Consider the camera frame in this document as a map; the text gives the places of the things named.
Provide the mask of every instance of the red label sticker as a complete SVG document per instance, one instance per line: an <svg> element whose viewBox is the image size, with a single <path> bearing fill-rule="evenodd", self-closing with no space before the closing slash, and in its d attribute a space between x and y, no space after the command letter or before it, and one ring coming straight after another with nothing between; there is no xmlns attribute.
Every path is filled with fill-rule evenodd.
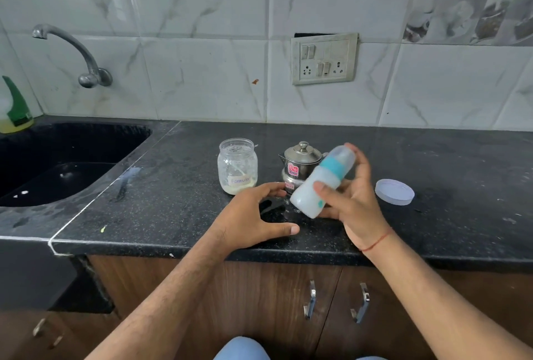
<svg viewBox="0 0 533 360"><path fill-rule="evenodd" d="M289 162L289 175L298 176L298 167Z"/></svg>

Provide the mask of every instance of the red thread bracelet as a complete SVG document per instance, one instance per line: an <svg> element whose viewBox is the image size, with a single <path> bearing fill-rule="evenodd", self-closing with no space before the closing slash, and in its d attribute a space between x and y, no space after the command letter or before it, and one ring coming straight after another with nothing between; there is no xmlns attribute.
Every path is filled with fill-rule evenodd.
<svg viewBox="0 0 533 360"><path fill-rule="evenodd" d="M387 236L389 236L390 234L392 233L392 230L389 229L385 234L383 234L376 242L374 242L372 245L370 245L368 248L365 248L365 249L361 249L361 252L367 252L369 251L370 249L372 249L373 247L375 247L378 243L380 243L381 241L383 241Z"/></svg>

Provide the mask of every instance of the blue jeans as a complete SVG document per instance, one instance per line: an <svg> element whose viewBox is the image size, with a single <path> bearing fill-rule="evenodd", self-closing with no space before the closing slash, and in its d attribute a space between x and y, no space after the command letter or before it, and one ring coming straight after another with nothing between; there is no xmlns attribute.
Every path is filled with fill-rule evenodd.
<svg viewBox="0 0 533 360"><path fill-rule="evenodd" d="M237 336L218 352L213 360L270 360L267 352L255 340ZM363 357L359 360L385 360L382 357Z"/></svg>

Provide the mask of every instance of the black sink basin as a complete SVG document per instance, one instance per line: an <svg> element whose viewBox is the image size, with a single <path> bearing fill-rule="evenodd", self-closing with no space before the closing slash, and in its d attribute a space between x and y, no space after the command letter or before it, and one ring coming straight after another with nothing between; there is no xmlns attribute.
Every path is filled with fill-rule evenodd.
<svg viewBox="0 0 533 360"><path fill-rule="evenodd" d="M151 134L143 126L55 123L0 138L0 207L52 203L90 186Z"/></svg>

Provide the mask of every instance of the faucet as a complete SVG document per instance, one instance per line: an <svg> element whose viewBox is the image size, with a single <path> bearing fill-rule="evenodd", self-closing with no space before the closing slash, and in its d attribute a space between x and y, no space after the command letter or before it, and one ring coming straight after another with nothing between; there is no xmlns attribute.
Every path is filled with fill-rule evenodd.
<svg viewBox="0 0 533 360"><path fill-rule="evenodd" d="M78 77L79 84L84 88L94 88L98 84L109 87L113 82L113 77L111 73L106 69L98 67L96 60L93 55L89 53L89 50L80 43L75 37L73 37L68 32L65 32L63 29L58 27L48 25L47 23L40 23L33 28L31 35L37 39L48 39L48 34L55 34L68 41L72 46L74 46L82 54L85 62L87 63L87 68L89 69L88 74L81 74Z"/></svg>

